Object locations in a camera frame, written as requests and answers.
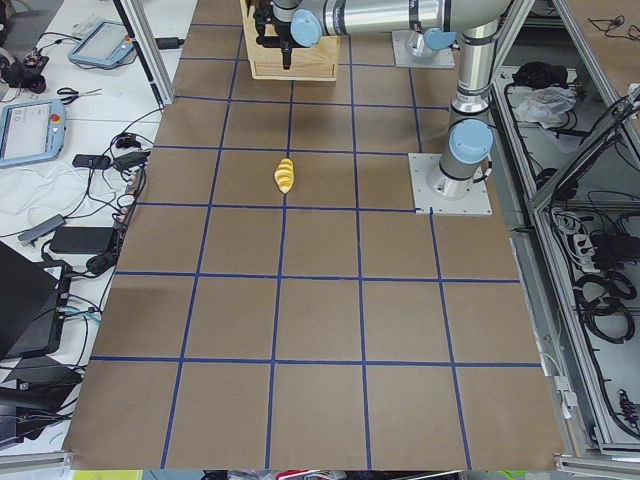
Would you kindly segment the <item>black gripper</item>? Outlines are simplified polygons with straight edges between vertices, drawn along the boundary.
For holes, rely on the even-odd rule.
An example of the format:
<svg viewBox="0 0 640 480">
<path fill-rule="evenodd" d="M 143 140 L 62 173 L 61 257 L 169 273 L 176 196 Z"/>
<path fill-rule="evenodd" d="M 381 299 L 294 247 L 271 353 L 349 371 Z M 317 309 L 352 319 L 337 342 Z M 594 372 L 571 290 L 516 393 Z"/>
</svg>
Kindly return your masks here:
<svg viewBox="0 0 640 480">
<path fill-rule="evenodd" d="M 291 33 L 293 14 L 299 4 L 297 0 L 260 0 L 255 5 L 256 43 L 281 50 L 284 69 L 291 68 L 291 50 L 300 47 Z"/>
</svg>

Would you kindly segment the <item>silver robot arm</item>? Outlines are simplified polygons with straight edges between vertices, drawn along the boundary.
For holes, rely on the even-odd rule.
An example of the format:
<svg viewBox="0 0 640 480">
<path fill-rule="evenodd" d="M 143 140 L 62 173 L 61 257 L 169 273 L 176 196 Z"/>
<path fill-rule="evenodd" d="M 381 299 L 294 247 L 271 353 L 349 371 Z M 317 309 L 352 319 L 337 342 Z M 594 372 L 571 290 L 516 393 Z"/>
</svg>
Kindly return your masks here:
<svg viewBox="0 0 640 480">
<path fill-rule="evenodd" d="M 405 42 L 405 49 L 412 59 L 434 60 L 441 51 L 453 45 L 456 36 L 454 31 L 439 28 L 429 28 L 424 32 L 412 31 Z"/>
<path fill-rule="evenodd" d="M 297 49 L 328 37 L 390 33 L 402 39 L 406 65 L 441 72 L 440 52 L 456 47 L 450 87 L 450 123 L 444 152 L 426 175 L 438 197 L 459 200 L 482 181 L 477 171 L 492 149 L 483 120 L 489 108 L 500 18 L 506 1 L 249 1 L 245 15 L 256 45 L 275 49 L 289 69 Z"/>
</svg>

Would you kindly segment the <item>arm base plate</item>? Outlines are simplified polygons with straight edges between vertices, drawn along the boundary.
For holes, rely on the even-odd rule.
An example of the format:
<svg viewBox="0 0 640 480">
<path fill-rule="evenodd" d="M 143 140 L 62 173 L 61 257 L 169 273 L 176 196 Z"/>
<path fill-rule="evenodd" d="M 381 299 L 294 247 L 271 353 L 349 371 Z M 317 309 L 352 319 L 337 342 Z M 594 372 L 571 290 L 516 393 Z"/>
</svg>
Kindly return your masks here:
<svg viewBox="0 0 640 480">
<path fill-rule="evenodd" d="M 491 216 L 493 211 L 483 171 L 467 180 L 453 180 L 440 169 L 440 154 L 408 155 L 414 210 L 419 215 Z"/>
<path fill-rule="evenodd" d="M 455 32 L 438 28 L 420 31 L 394 31 L 392 44 L 396 67 L 424 69 L 453 69 L 452 45 Z"/>
</svg>

